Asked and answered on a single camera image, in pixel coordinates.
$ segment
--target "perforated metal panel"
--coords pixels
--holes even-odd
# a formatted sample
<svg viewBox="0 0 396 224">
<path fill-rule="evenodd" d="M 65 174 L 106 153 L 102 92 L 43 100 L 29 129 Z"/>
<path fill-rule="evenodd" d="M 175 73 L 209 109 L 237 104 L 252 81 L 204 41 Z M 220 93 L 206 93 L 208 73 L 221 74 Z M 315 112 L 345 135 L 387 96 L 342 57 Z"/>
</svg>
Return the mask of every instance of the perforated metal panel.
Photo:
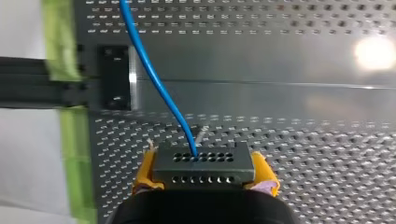
<svg viewBox="0 0 396 224">
<path fill-rule="evenodd" d="M 98 46 L 130 45 L 118 3 L 75 1 L 87 75 Z M 357 46 L 395 45 L 396 3 L 136 0 L 132 12 L 180 110 L 208 127 L 203 146 L 261 151 L 302 223 L 395 223 L 396 69 L 367 69 Z M 136 57 L 131 68 L 140 112 L 91 114 L 100 221 L 128 196 L 147 138 L 186 146 Z"/>
<path fill-rule="evenodd" d="M 385 34 L 396 26 L 391 1 L 137 0 L 140 33 L 194 35 Z M 119 1 L 86 1 L 89 34 L 122 34 Z"/>
<path fill-rule="evenodd" d="M 96 115 L 99 211 L 106 217 L 128 196 L 147 139 L 186 146 L 173 123 L 155 114 Z M 193 123 L 203 116 L 192 115 Z M 287 202 L 302 223 L 394 223 L 396 130 L 387 123 L 205 116 L 202 146 L 247 141 L 275 169 Z"/>
</svg>

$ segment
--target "black metal bracket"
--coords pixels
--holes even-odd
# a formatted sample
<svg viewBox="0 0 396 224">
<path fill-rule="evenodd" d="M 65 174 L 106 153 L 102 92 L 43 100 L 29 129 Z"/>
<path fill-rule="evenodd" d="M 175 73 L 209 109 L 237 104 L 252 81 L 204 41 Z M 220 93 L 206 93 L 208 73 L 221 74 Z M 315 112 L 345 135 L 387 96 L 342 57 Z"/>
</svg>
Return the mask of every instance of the black metal bracket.
<svg viewBox="0 0 396 224">
<path fill-rule="evenodd" d="M 51 81 L 43 60 L 0 58 L 0 107 L 87 105 L 85 82 Z"/>
<path fill-rule="evenodd" d="M 0 107 L 130 110 L 128 47 L 100 46 L 96 55 L 99 76 L 81 82 L 51 81 L 43 60 L 0 57 Z"/>
</svg>

